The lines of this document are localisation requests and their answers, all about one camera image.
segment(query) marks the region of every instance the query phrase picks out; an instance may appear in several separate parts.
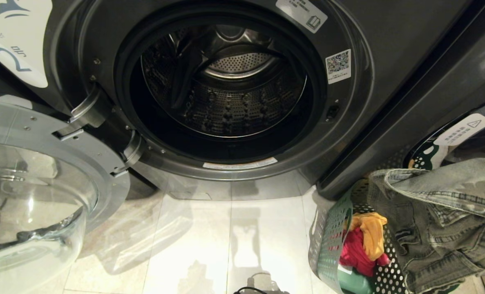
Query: denim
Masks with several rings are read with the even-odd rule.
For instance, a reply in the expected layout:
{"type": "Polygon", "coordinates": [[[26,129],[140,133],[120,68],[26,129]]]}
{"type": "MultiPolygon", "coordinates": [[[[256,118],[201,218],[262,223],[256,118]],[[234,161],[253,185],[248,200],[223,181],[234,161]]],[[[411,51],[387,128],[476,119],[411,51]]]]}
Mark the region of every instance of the denim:
{"type": "Polygon", "coordinates": [[[433,171],[375,171],[369,180],[368,202],[388,219],[409,292],[485,269],[485,158],[433,171]]]}

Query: number 2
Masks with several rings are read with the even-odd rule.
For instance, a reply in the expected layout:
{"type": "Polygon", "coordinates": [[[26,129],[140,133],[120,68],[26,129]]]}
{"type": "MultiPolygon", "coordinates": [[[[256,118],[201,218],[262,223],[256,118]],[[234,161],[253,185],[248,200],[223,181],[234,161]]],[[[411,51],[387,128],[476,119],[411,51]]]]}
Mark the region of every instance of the number 2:
{"type": "Polygon", "coordinates": [[[15,70],[16,71],[18,71],[18,72],[31,72],[31,69],[23,69],[23,68],[20,67],[19,60],[15,57],[15,55],[12,52],[6,50],[5,48],[0,47],[0,53],[1,53],[1,51],[7,52],[8,54],[10,54],[10,56],[12,56],[12,58],[15,62],[15,70]]]}

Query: laundry basket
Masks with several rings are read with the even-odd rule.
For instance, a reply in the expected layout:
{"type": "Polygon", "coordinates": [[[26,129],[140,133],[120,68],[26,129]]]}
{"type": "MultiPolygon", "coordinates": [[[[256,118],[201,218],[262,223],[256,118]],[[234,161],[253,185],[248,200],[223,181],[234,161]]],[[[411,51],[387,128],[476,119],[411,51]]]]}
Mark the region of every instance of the laundry basket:
{"type": "Polygon", "coordinates": [[[355,294],[408,294],[409,292],[403,286],[404,277],[397,263],[395,250],[391,243],[391,234],[387,227],[384,227],[384,251],[391,260],[388,266],[378,266],[373,278],[366,278],[357,275],[355,272],[353,275],[347,275],[338,268],[343,243],[347,235],[344,230],[348,231],[351,223],[349,220],[351,220],[353,213],[363,214],[374,211],[366,203],[367,191],[367,179],[357,182],[328,211],[324,228],[315,229],[315,234],[319,234],[320,240],[320,247],[317,250],[316,274],[330,288],[341,294],[350,293],[350,291],[341,288],[343,282],[359,288],[360,290],[356,291],[355,294]]]}

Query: front-load washing machine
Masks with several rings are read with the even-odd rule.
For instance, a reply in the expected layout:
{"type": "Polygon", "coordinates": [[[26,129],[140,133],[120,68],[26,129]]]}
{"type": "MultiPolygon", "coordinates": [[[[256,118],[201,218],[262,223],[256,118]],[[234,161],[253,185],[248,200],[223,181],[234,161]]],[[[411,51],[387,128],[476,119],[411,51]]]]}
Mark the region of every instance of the front-load washing machine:
{"type": "Polygon", "coordinates": [[[289,197],[484,2],[0,0],[0,62],[177,198],[289,197]]]}
{"type": "Polygon", "coordinates": [[[381,117],[350,146],[317,187],[339,198],[356,180],[377,169],[437,169],[485,158],[485,5],[461,19],[381,117]]]}

